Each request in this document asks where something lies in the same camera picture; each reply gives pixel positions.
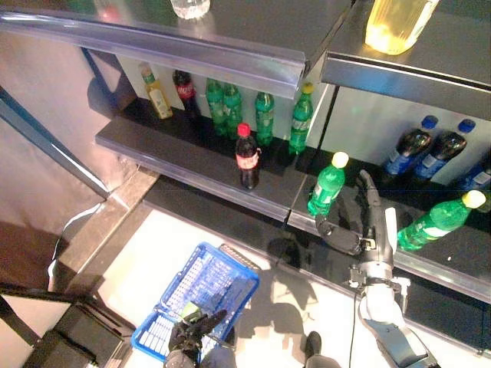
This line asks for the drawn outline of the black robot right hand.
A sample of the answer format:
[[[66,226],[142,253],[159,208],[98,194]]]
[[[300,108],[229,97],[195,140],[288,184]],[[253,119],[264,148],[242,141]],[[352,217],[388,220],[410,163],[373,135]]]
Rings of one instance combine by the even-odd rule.
[[[327,215],[316,215],[315,226],[321,238],[333,249],[356,256],[362,262],[378,261],[394,266],[393,248],[389,242],[387,222],[381,198],[368,171],[362,169],[357,177],[362,193],[363,212],[366,220],[364,234],[342,228],[328,221]]]

